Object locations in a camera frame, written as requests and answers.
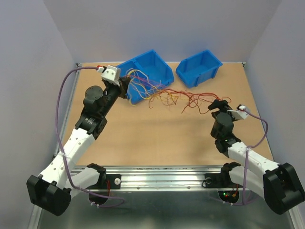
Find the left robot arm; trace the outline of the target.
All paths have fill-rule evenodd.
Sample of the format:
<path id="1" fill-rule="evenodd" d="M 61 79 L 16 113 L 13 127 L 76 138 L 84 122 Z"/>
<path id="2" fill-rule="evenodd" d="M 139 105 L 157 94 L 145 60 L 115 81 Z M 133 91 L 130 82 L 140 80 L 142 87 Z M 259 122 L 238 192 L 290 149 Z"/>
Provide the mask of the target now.
<path id="1" fill-rule="evenodd" d="M 119 78 L 118 84 L 103 80 L 105 89 L 95 85 L 86 90 L 81 116 L 65 146 L 38 176 L 32 175 L 26 182 L 32 204 L 60 216 L 72 198 L 82 191 L 96 197 L 91 204 L 97 207 L 102 207 L 110 198 L 111 181 L 104 167 L 91 163 L 74 176 L 70 175 L 70 169 L 99 137 L 116 100 L 127 97 L 130 80 Z"/>

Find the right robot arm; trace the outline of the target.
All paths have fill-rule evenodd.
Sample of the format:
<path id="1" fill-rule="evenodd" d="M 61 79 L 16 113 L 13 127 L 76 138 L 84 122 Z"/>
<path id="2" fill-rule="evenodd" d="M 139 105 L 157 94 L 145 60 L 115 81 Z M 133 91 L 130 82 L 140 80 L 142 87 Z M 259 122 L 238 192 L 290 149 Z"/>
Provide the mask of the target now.
<path id="1" fill-rule="evenodd" d="M 233 134 L 234 122 L 251 115 L 244 105 L 232 109 L 226 100 L 214 100 L 208 109 L 214 125 L 211 136 L 217 150 L 233 160 L 216 178 L 206 177 L 204 187 L 242 187 L 262 197 L 276 214 L 283 214 L 304 202 L 305 191 L 295 168 L 269 160 Z"/>

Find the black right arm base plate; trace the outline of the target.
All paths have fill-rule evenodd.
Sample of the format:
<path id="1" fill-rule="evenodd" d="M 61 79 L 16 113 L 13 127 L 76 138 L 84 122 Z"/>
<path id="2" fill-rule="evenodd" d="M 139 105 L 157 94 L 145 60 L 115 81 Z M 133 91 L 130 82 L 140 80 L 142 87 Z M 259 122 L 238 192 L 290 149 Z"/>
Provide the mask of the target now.
<path id="1" fill-rule="evenodd" d="M 241 184 L 234 183 L 228 174 L 207 173 L 204 175 L 202 186 L 205 188 L 237 188 L 243 187 Z"/>

